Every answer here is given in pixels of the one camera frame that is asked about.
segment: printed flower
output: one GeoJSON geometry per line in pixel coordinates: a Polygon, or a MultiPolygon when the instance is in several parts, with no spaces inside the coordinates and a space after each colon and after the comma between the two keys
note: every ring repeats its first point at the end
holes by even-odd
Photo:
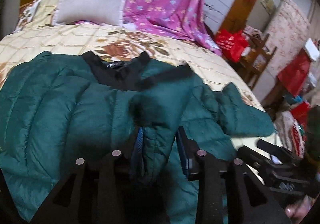
{"type": "Polygon", "coordinates": [[[121,61],[130,61],[139,55],[133,52],[132,44],[128,40],[115,41],[104,46],[103,49],[104,51],[101,51],[101,54],[107,54],[121,61]]]}
{"type": "Polygon", "coordinates": [[[146,34],[144,33],[140,33],[140,32],[127,32],[127,36],[132,39],[132,40],[135,40],[135,41],[144,41],[144,42],[151,42],[152,39],[147,36],[146,34]]]}

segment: bedsheet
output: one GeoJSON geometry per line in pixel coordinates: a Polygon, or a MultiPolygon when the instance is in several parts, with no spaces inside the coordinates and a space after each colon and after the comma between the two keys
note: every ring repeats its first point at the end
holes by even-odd
{"type": "MultiPolygon", "coordinates": [[[[233,82],[247,104],[263,110],[240,76],[223,58],[208,49],[198,47],[192,41],[124,30],[116,26],[53,26],[52,14],[58,1],[41,0],[32,21],[24,24],[20,32],[0,41],[0,88],[13,67],[30,61],[43,51],[81,55],[91,50],[107,61],[130,60],[147,51],[152,58],[175,66],[187,62],[212,90],[221,91],[226,84],[233,82]]],[[[281,144],[277,135],[264,139],[281,144]]],[[[235,148],[247,145],[266,155],[255,148],[256,141],[257,137],[232,139],[235,148]]]]}

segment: red fabric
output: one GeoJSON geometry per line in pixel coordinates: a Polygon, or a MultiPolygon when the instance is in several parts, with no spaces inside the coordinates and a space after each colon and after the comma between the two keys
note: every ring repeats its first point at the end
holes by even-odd
{"type": "Polygon", "coordinates": [[[223,55],[233,62],[238,62],[244,49],[249,46],[249,43],[241,34],[242,31],[231,34],[223,29],[215,38],[215,42],[221,48],[223,55]]]}
{"type": "Polygon", "coordinates": [[[293,118],[297,120],[300,125],[303,126],[304,130],[307,127],[308,112],[310,109],[311,109],[310,103],[307,101],[303,101],[296,108],[290,111],[293,118]]]}
{"type": "Polygon", "coordinates": [[[310,58],[302,49],[295,59],[278,74],[279,81],[294,97],[299,95],[310,66],[310,58]]]}

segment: mattress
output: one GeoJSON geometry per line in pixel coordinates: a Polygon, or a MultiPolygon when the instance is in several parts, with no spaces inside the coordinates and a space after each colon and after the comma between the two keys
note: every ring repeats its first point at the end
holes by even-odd
{"type": "MultiPolygon", "coordinates": [[[[220,91],[226,84],[233,82],[247,104],[263,110],[240,76],[223,58],[209,50],[191,41],[116,26],[89,23],[53,26],[52,14],[58,2],[59,0],[37,0],[36,11],[24,11],[17,32],[0,41],[0,88],[13,67],[30,61],[43,51],[69,55],[93,51],[106,61],[128,61],[146,51],[152,58],[174,66],[187,62],[212,90],[220,91]]],[[[257,139],[258,137],[234,137],[232,142],[235,148],[247,145],[266,155],[255,147],[257,139]]],[[[280,144],[276,135],[264,139],[280,144]]]]}

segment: jacket sleeve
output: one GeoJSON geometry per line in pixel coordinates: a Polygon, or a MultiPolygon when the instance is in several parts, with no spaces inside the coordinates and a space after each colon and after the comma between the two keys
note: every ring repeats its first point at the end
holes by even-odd
{"type": "Polygon", "coordinates": [[[219,94],[217,121],[224,133],[237,137],[267,137],[274,133],[270,116],[245,104],[236,86],[231,82],[219,94]]]}

